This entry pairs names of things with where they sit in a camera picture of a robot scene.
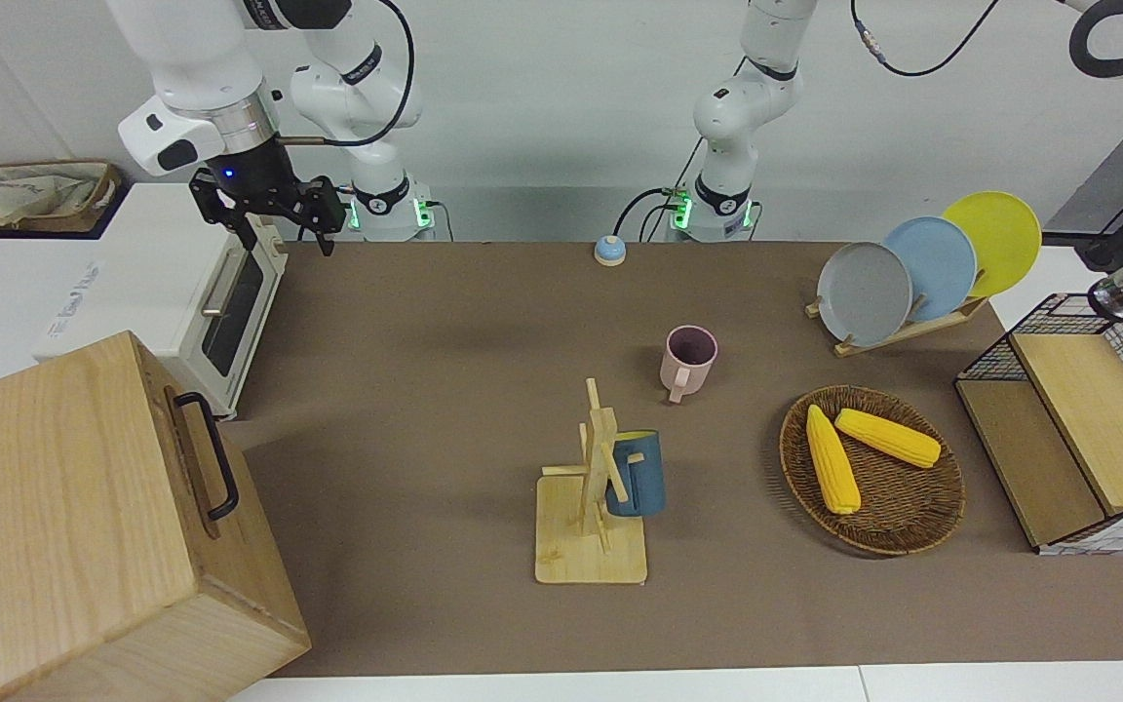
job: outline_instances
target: corn cob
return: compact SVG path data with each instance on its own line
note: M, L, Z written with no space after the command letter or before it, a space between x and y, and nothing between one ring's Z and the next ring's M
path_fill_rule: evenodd
M847 459L839 435L819 405L809 405L809 454L821 485L825 508L836 514L851 514L860 510L860 490L856 487L852 464Z
M919 468L933 466L942 454L942 446L933 437L860 410L842 410L834 427L860 444Z

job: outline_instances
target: gray plate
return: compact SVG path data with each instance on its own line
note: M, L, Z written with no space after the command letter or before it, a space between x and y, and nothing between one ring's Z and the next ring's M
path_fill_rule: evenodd
M816 281L821 321L840 341L874 346L900 331L913 308L913 280L900 257L882 244L848 244L821 268Z

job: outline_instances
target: oven window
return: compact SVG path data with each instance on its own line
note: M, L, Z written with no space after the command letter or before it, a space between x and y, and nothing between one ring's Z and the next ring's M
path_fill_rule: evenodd
M258 266L253 256L246 256L245 267L240 268L227 311L222 317L210 320L206 338L202 339L202 354L223 377L228 377L232 371L232 361L237 357L240 339L245 337L249 316L254 313L262 289L263 267Z

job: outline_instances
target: wooden mug stand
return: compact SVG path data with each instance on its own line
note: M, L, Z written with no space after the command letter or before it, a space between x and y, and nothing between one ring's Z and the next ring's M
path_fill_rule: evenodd
M917 311L917 308L922 306L922 302L926 301L924 294L919 294L917 299L912 303L912 310L909 314ZM873 346L853 346L851 335L848 335L846 339L839 341L834 345L834 356L839 358L846 358L847 356L855 356L857 354L864 354L864 352L871 352L874 348L882 348L884 346L891 346L892 344L898 344L905 341L909 338L916 338L926 334L939 331L939 329L947 329L949 326L956 326L958 323L965 323L973 319L973 316L977 313L983 306L989 301L989 298L969 298L961 307L956 308L952 314L939 317L937 320L930 320L928 322L904 322L904 326L900 328L900 331L892 334L887 337L886 341L880 344L875 344ZM821 297L814 299L810 306L803 308L803 313L809 316L809 319L815 320L816 317L821 316Z
M608 484L620 502L629 499L614 463L617 435L614 410L602 408L596 381L588 377L587 421L579 423L583 465L547 466L536 481L536 581L647 581L642 517L618 517L605 507Z

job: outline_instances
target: wooden box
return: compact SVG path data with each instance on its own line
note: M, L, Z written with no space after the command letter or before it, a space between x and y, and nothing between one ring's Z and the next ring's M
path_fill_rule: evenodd
M1123 551L1123 325L1052 297L956 388L1039 554Z
M214 701L308 650L245 458L181 392L128 332L0 380L0 699Z

